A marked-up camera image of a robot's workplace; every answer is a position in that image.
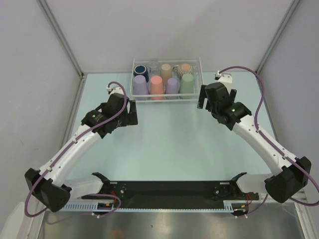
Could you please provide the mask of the large purple cup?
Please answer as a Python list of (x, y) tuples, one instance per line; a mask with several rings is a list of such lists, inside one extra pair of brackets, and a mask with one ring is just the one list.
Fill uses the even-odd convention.
[(134, 95), (149, 95), (149, 88), (146, 79), (143, 75), (137, 75), (134, 77)]

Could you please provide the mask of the green cup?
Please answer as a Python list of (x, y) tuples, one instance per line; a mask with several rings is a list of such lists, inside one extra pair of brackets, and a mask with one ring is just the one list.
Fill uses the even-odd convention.
[(180, 94), (191, 94), (194, 91), (194, 76), (191, 73), (186, 73), (182, 76), (179, 88)]

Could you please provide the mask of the small purple cup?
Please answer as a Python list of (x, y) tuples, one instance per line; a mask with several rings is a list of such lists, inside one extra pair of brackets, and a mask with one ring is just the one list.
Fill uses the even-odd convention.
[(166, 94), (178, 94), (179, 84), (176, 78), (169, 78), (165, 87)]

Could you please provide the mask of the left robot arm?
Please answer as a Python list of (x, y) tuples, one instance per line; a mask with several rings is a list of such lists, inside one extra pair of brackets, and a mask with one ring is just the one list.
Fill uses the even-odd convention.
[(52, 212), (61, 210), (73, 198), (91, 194), (99, 199), (107, 198), (110, 186), (100, 173), (79, 180), (66, 178), (95, 143), (118, 127), (137, 124), (136, 102), (121, 93), (111, 93), (106, 103), (85, 115), (74, 136), (51, 160), (38, 170), (27, 170), (25, 179), (32, 195)]

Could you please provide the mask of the pink cup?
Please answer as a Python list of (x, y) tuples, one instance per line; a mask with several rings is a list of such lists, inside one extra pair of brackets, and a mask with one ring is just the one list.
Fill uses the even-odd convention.
[(151, 95), (164, 94), (164, 84), (163, 84), (163, 80), (161, 76), (153, 76), (151, 78), (150, 94)]

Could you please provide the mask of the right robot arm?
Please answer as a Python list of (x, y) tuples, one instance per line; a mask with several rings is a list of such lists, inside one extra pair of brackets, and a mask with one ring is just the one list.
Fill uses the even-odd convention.
[(258, 126), (251, 111), (241, 102), (235, 102), (236, 90), (228, 91), (217, 82), (202, 85), (197, 107), (205, 108), (212, 116), (245, 140), (264, 160), (269, 174), (241, 173), (234, 177), (230, 195), (243, 199), (248, 193), (267, 193), (276, 202), (284, 203), (308, 183), (311, 162), (297, 158)]

